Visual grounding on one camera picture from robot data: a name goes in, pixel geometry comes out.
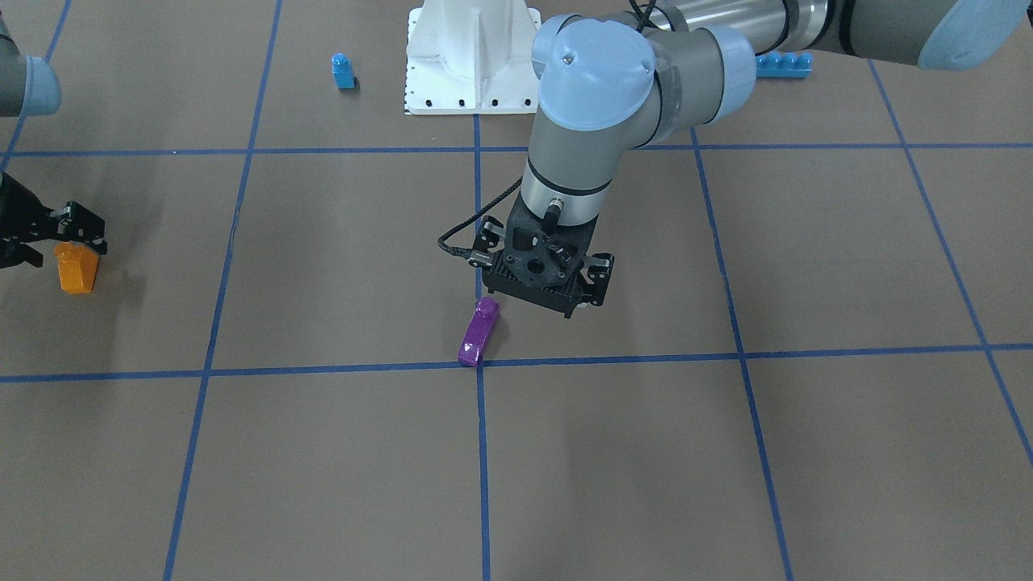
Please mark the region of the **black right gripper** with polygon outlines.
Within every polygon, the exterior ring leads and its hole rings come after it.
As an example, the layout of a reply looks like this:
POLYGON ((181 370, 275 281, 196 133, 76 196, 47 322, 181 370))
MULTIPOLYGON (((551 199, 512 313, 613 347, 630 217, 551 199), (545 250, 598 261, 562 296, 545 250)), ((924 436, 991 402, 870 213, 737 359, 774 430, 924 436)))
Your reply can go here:
POLYGON ((80 203, 69 201, 58 210, 48 208, 36 194, 2 173, 1 268, 44 264, 41 253, 29 244, 54 239, 85 245, 98 255, 108 254, 106 220, 80 203))

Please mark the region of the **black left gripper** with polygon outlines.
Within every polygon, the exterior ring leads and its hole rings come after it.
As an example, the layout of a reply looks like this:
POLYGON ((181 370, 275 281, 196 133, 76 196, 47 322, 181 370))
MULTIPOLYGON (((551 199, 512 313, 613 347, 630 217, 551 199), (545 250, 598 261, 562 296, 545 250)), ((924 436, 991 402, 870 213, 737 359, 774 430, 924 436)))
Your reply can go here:
POLYGON ((565 203, 554 196, 543 217, 516 201, 507 222, 483 218, 471 264, 483 271, 488 293, 509 295, 561 313, 565 319, 580 307, 604 305, 615 257, 590 254, 596 221, 563 225, 560 219, 565 210, 565 203))

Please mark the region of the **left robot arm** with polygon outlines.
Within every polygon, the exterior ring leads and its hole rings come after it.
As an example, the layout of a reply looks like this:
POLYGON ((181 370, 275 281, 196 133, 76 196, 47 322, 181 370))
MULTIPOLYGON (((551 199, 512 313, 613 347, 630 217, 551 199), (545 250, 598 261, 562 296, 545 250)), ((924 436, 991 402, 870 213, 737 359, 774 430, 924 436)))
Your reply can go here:
POLYGON ((571 316, 604 302, 615 257, 591 254, 622 155, 744 106, 757 58, 818 49, 964 71, 1005 43, 1026 1, 650 1, 615 16, 553 16, 519 196, 457 251, 501 293, 571 316))

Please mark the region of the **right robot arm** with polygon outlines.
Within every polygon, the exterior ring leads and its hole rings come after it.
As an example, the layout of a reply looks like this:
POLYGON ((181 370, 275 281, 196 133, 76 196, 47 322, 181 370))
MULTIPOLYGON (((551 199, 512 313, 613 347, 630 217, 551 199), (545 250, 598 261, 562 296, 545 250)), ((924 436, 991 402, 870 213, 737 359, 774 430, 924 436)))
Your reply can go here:
MULTIPOLYGON (((40 56, 23 54, 2 22, 1 117, 51 115, 59 108, 61 87, 54 69, 40 56)), ((44 258, 31 243, 46 240, 79 243, 99 255, 108 253, 106 220, 74 201, 48 208, 28 187, 3 172, 1 268, 23 264, 40 268, 44 258)))

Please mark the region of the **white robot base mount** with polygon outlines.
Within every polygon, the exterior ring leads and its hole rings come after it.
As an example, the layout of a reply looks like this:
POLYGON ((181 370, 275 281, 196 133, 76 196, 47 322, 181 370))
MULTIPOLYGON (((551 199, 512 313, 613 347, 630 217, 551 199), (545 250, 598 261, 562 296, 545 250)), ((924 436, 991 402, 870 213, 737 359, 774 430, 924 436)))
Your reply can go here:
POLYGON ((424 1, 407 25, 405 114, 535 113, 538 10, 524 1, 424 1))

